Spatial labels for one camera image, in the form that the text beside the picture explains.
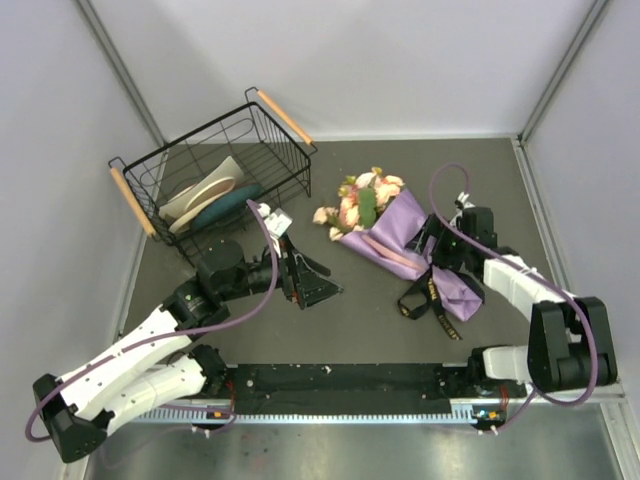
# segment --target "metal edge trim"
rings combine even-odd
[[[628,404],[602,404],[600,409],[622,477],[625,480],[640,478],[638,430],[634,428],[633,418],[629,418]]]
[[[226,423],[226,420],[207,418],[204,411],[171,410],[158,407],[144,413],[134,420],[135,423],[151,424],[189,424]],[[421,414],[365,414],[365,415],[307,415],[307,414],[252,414],[239,415],[238,424],[472,424],[476,423],[473,404],[451,405],[448,413]]]
[[[314,143],[319,142],[359,142],[382,140],[500,140],[514,138],[517,132],[478,132],[478,131],[451,131],[451,132],[325,132],[313,135]]]
[[[578,28],[573,40],[569,44],[567,51],[565,52],[562,60],[556,67],[549,83],[545,87],[540,99],[533,108],[531,115],[529,116],[527,123],[522,130],[520,138],[523,142],[528,142],[534,131],[540,124],[542,117],[544,116],[547,108],[553,98],[555,97],[560,85],[562,85],[567,73],[573,66],[576,58],[584,48],[585,44],[591,37],[594,27],[599,21],[604,18],[606,7],[609,5],[610,0],[595,0],[591,5],[591,8],[587,12],[582,24]]]
[[[531,159],[528,151],[517,139],[512,140],[512,144],[516,161],[520,168],[520,174],[522,175],[522,180],[524,182],[524,187],[527,192],[527,196],[529,197],[533,217],[536,221],[540,238],[542,239],[542,246],[551,268],[553,280],[561,288],[571,290],[571,278],[565,268],[567,263],[566,258],[562,252],[562,248],[556,240],[556,235],[554,233],[555,228],[546,207],[547,202],[544,199],[540,183],[538,182],[534,169],[531,165]]]
[[[100,19],[100,16],[98,15],[98,12],[93,6],[91,0],[73,0],[73,3],[77,6],[78,11],[85,20],[87,28],[91,31],[94,39],[98,43],[98,47],[102,50],[107,63],[126,92],[131,105],[140,118],[140,121],[151,135],[151,138],[153,138],[153,141],[158,146],[162,146],[165,143],[162,131],[153,117],[151,110],[149,110],[149,107],[144,101],[140,90],[133,81],[133,77],[120,57],[118,50],[111,40],[111,37],[104,27],[104,24],[102,23],[102,20]]]
[[[582,393],[579,390],[569,390],[565,392],[556,392],[553,394],[554,398],[558,400],[574,400]],[[521,398],[511,398],[509,403],[520,404],[524,403],[526,397]],[[499,405],[500,399],[498,398],[452,398],[449,400],[451,405]],[[536,397],[532,402],[534,405],[547,405],[545,399],[541,397]],[[624,391],[622,390],[619,384],[609,385],[606,387],[599,387],[596,392],[587,400],[588,404],[620,404],[626,403],[626,398],[624,395]]]
[[[169,155],[168,152],[163,152],[160,158],[160,168],[158,168],[158,176],[156,180],[162,178],[164,175],[164,169],[166,166],[165,159]],[[160,183],[156,182],[151,189],[151,197],[155,200],[158,198],[158,193],[160,192]],[[131,298],[133,297],[133,290],[136,285],[136,278],[138,277],[138,271],[140,270],[140,264],[142,263],[142,254],[144,252],[144,246],[147,242],[147,236],[144,234],[144,231],[140,229],[138,238],[136,240],[136,247],[134,253],[132,255],[130,265],[130,273],[125,282],[123,291],[121,293],[120,299],[118,301],[118,316],[115,331],[113,333],[111,343],[115,343],[122,336],[122,332],[124,330],[124,325],[127,322],[127,315],[129,313],[129,305],[131,305]]]
[[[89,457],[77,462],[63,463],[58,469],[57,480],[83,480],[89,468]]]

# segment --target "gray floor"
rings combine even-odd
[[[127,425],[87,478],[174,479],[622,479],[597,405],[535,405],[497,438],[426,426],[249,426],[206,440],[166,426]]]
[[[429,210],[431,174],[445,163],[457,162],[471,173],[473,202],[493,209],[500,243],[516,249],[529,265],[548,276],[509,140],[321,143],[312,162],[312,198],[302,195],[285,205],[295,220],[290,236],[301,251],[332,269],[345,293],[303,312],[276,293],[248,323],[203,340],[220,348],[228,363],[464,362],[473,347],[526,343],[527,320],[491,292],[486,305],[468,323],[452,320],[463,337],[459,342],[446,337],[432,314],[419,321],[403,318],[395,301],[409,283],[332,243],[324,227],[311,223],[318,206],[337,204],[336,189],[345,175],[374,165],[403,177]],[[447,215],[453,213],[452,202],[462,186],[455,173],[438,186],[436,201]],[[257,225],[238,239],[247,257],[260,253],[264,245]],[[125,331],[135,328],[192,274],[172,249],[147,242]],[[258,301],[233,302],[232,316]]]

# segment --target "black wire basket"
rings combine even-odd
[[[298,144],[259,103],[270,107],[305,145]],[[311,155],[317,147],[307,133],[264,92],[245,92],[247,103],[183,135],[141,159],[126,164],[120,157],[109,162],[111,174],[133,208],[147,235],[178,249],[192,265],[223,236],[253,221],[246,203],[238,203],[214,222],[176,231],[176,219],[162,207],[198,185],[232,157],[243,179],[234,190],[251,185],[256,202],[280,207],[306,193],[311,196]]]

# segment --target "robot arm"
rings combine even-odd
[[[277,287],[300,309],[315,305],[343,288],[330,271],[300,253],[287,235],[273,235],[279,252]],[[263,254],[247,262],[242,248],[221,240],[196,266],[196,275],[180,285],[134,331],[88,365],[110,362],[70,384],[46,404],[40,417],[62,460],[76,461],[133,418],[177,398],[206,391],[215,395],[225,381],[226,366],[217,350],[198,346],[189,355],[159,370],[148,369],[169,354],[189,346],[201,335],[180,335],[132,345],[162,334],[207,327],[229,317],[227,301],[264,292],[272,278],[271,258]],[[56,377],[43,375],[33,384],[41,402],[60,383],[86,365]]]
[[[500,258],[486,255],[458,237],[432,215],[425,225],[426,237],[435,237],[433,264],[454,271],[463,266],[485,286],[498,292],[530,321],[529,342],[525,346],[496,346],[474,349],[469,359],[472,380],[483,378],[532,382],[542,392],[583,388],[589,382],[591,358],[582,324],[575,312],[550,288],[535,281],[539,273],[526,265],[509,247],[498,246],[493,213],[477,207],[461,194],[458,213],[451,225],[502,259],[520,267],[514,269]],[[597,350],[596,385],[617,379],[617,365],[607,311],[595,297],[576,298],[591,327]],[[577,340],[572,340],[569,331]]]

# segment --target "cable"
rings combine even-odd
[[[500,386],[500,393],[502,395],[502,400],[500,402],[500,410],[507,413],[507,408],[509,407],[509,390],[507,390],[506,385]]]
[[[516,263],[512,262],[511,260],[509,260],[507,258],[504,258],[504,257],[498,255],[497,253],[495,253],[494,251],[488,249],[484,245],[476,242],[471,237],[465,235],[464,233],[459,231],[457,228],[455,228],[452,225],[450,225],[449,222],[440,213],[440,211],[436,207],[436,203],[434,201],[434,190],[435,190],[434,187],[435,187],[436,181],[438,180],[438,177],[442,174],[442,172],[444,172],[445,170],[448,170],[450,168],[457,168],[458,170],[462,171],[462,173],[464,174],[464,177],[465,177],[464,193],[470,193],[471,188],[470,188],[469,172],[462,165],[457,164],[457,163],[450,163],[450,164],[444,165],[443,167],[440,167],[436,171],[436,173],[433,174],[433,176],[431,177],[431,182],[429,183],[429,201],[431,202],[431,208],[433,209],[433,214],[438,218],[438,220],[440,220],[440,222],[447,229],[449,229],[457,237],[461,238],[462,240],[464,240],[465,242],[467,242],[471,246],[477,248],[478,250],[480,250],[485,255],[488,255],[491,258],[495,258],[497,260],[500,260],[501,262],[505,263],[506,265],[508,265],[509,267],[513,268],[514,270],[521,271],[522,270],[521,266],[517,265]],[[582,324],[582,328],[584,329],[585,337],[587,339],[587,345],[589,347],[589,356],[591,358],[591,371],[590,371],[590,375],[589,375],[589,383],[587,384],[587,388],[575,400],[570,400],[570,401],[557,400],[557,399],[547,395],[546,393],[540,391],[535,385],[532,385],[534,391],[531,393],[531,395],[529,395],[529,398],[527,398],[527,400],[522,404],[522,407],[520,407],[520,409],[518,409],[518,411],[513,415],[513,417],[510,418],[509,420],[507,420],[507,422],[504,425],[502,425],[502,427],[500,427],[498,430],[504,429],[507,425],[511,424],[511,422],[513,420],[517,419],[522,414],[522,412],[527,408],[527,406],[533,401],[533,399],[535,398],[536,395],[540,395],[542,398],[544,398],[548,402],[553,403],[555,405],[562,405],[562,406],[566,406],[566,407],[575,407],[575,406],[582,405],[584,402],[586,402],[588,400],[588,398],[593,393],[593,391],[594,391],[594,389],[596,387],[596,382],[598,380],[598,357],[597,357],[597,350],[596,350],[595,340],[593,338],[593,332],[591,331],[591,326],[589,325],[589,321],[587,320],[587,317],[584,314],[584,312],[582,311],[582,309],[578,306],[578,304],[575,302],[575,300],[570,295],[568,295],[564,290],[562,290],[560,287],[557,287],[556,285],[554,285],[553,283],[551,283],[550,281],[546,280],[543,277],[539,277],[537,275],[533,275],[532,272],[524,272],[524,274],[526,276],[528,276],[529,278],[531,278],[532,280],[538,282],[542,286],[544,286],[544,287],[550,289],[551,291],[553,291],[554,293],[556,293],[565,302],[567,302],[567,304],[576,312],[576,314],[578,315],[578,318],[580,319],[580,323]]]
[[[227,387],[229,387],[229,391],[231,392],[230,408],[231,410],[233,410],[233,408],[236,406],[236,387],[233,385],[233,382],[231,380],[229,380],[226,385]]]
[[[151,343],[151,342],[156,342],[158,340],[163,340],[165,338],[180,337],[180,336],[183,336],[183,335],[203,335],[203,334],[206,334],[206,333],[218,332],[220,330],[226,330],[227,328],[232,328],[232,327],[235,327],[236,325],[239,325],[239,324],[241,324],[243,322],[246,322],[247,320],[249,320],[250,318],[255,316],[260,310],[262,310],[262,308],[264,308],[264,306],[267,304],[267,302],[271,299],[271,296],[273,295],[273,292],[276,289],[276,284],[278,282],[278,260],[277,260],[278,259],[278,255],[276,253],[275,247],[273,246],[273,240],[271,238],[269,230],[267,229],[267,225],[264,223],[264,220],[262,219],[262,217],[260,216],[260,213],[258,212],[258,204],[256,204],[253,200],[247,200],[247,205],[249,206],[249,208],[253,212],[254,216],[256,217],[256,220],[258,221],[258,224],[260,225],[260,228],[262,229],[262,233],[264,234],[265,239],[267,240],[267,245],[268,245],[269,251],[271,253],[271,283],[269,284],[269,289],[267,290],[265,295],[262,297],[262,300],[260,301],[260,303],[253,310],[251,310],[249,313],[241,315],[240,317],[238,317],[238,318],[236,318],[234,320],[231,320],[229,322],[221,323],[219,325],[212,325],[212,326],[209,326],[209,327],[192,328],[192,329],[189,329],[189,330],[181,330],[181,331],[177,331],[177,332],[164,333],[162,335],[156,335],[154,337],[149,337],[149,338],[146,338],[144,340],[140,340],[139,342],[133,343],[133,344],[123,348],[122,349],[123,353],[130,352],[131,350],[135,350],[136,348],[141,347],[142,345],[146,345],[147,343]],[[38,416],[42,412],[42,409],[56,395],[58,395],[62,390],[67,388],[69,385],[77,382],[78,380],[83,378],[85,375],[93,372],[94,370],[100,368],[102,365],[110,362],[111,360],[114,360],[115,358],[116,357],[114,357],[113,355],[108,355],[108,356],[98,360],[97,362],[92,363],[91,366],[89,366],[89,367],[85,368],[84,370],[76,373],[75,375],[70,377],[67,381],[61,383],[56,388],[54,388],[51,392],[49,392],[49,394],[47,394],[36,405],[36,408],[33,410],[33,412],[31,412],[31,415],[29,415],[29,418],[27,419],[27,425],[25,426],[25,432],[24,432],[25,437],[27,438],[27,440],[29,440],[30,442],[34,442],[34,443],[46,442],[47,440],[50,440],[51,436],[49,436],[49,435],[42,436],[42,437],[37,437],[37,436],[33,435],[33,424],[35,423],[36,419],[38,418]]]

